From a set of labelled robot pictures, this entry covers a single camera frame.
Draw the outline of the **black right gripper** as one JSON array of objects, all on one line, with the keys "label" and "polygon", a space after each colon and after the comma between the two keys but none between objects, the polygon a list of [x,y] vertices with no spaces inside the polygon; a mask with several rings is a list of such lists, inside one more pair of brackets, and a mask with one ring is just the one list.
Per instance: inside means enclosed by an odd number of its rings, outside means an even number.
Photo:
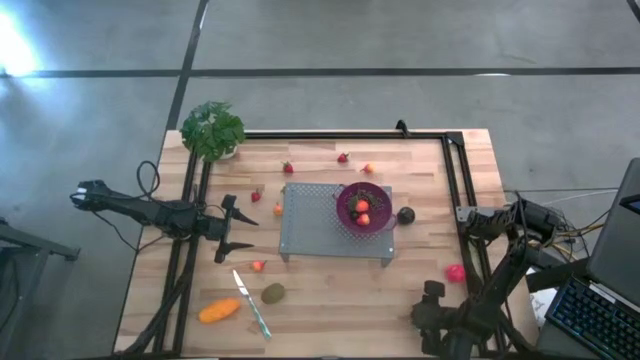
[{"label": "black right gripper", "polygon": [[[445,285],[427,280],[423,287],[424,301],[438,301],[445,296]],[[452,328],[453,309],[439,303],[418,302],[412,306],[410,319],[414,327],[421,330],[421,351],[425,355],[439,357],[441,353],[440,330]]]}]

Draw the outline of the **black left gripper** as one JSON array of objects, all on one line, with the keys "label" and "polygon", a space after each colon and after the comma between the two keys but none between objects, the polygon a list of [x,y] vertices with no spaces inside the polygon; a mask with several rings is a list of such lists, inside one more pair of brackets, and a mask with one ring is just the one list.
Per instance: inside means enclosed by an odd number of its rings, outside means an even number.
[{"label": "black left gripper", "polygon": [[251,220],[235,207],[236,199],[237,197],[235,195],[227,194],[224,196],[221,207],[219,208],[222,212],[221,217],[207,215],[205,213],[200,215],[200,221],[205,227],[203,232],[205,238],[208,240],[217,240],[219,242],[219,246],[214,257],[214,262],[217,264],[222,264],[226,257],[234,250],[252,247],[252,244],[230,243],[228,240],[231,219],[258,226],[257,222]]}]

